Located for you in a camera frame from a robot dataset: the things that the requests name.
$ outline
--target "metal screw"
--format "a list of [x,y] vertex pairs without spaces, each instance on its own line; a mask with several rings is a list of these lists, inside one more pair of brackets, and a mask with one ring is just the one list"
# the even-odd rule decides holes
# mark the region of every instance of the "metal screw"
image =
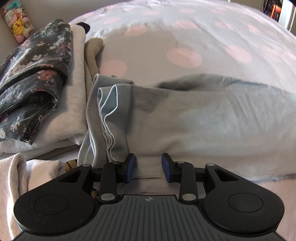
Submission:
[[101,195],[101,199],[104,201],[112,201],[115,199],[115,195],[112,193],[104,193]]
[[182,195],[182,199],[184,201],[193,201],[196,199],[196,196],[192,193],[186,193],[186,194]]

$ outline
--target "yellow pikachu toy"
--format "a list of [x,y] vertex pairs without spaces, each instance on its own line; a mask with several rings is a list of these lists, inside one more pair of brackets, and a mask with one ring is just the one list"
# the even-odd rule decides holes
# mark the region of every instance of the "yellow pikachu toy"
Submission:
[[19,18],[14,24],[13,24],[13,33],[15,35],[20,35],[25,30],[24,24],[22,22],[22,18]]

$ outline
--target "orange object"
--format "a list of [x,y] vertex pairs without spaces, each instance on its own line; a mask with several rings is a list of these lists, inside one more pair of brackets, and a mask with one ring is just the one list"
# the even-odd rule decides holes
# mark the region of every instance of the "orange object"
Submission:
[[274,18],[275,15],[276,15],[276,12],[277,12],[278,14],[281,14],[281,7],[279,7],[278,5],[274,4],[274,5],[272,6],[272,11],[271,11],[271,15],[270,15],[270,17],[271,17],[271,18]]

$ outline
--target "crosshair logo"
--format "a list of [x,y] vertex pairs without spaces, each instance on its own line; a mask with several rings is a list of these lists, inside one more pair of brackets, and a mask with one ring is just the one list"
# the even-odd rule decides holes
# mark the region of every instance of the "crosshair logo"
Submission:
[[145,200],[146,200],[147,202],[151,202],[151,201],[153,201],[153,198],[148,197],[148,198],[146,198]]

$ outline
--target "teal bow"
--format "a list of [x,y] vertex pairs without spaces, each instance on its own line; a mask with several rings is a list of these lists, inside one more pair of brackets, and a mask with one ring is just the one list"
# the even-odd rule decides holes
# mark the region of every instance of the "teal bow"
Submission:
[[20,0],[15,0],[11,4],[8,5],[7,10],[12,10],[14,8],[21,8],[22,4]]

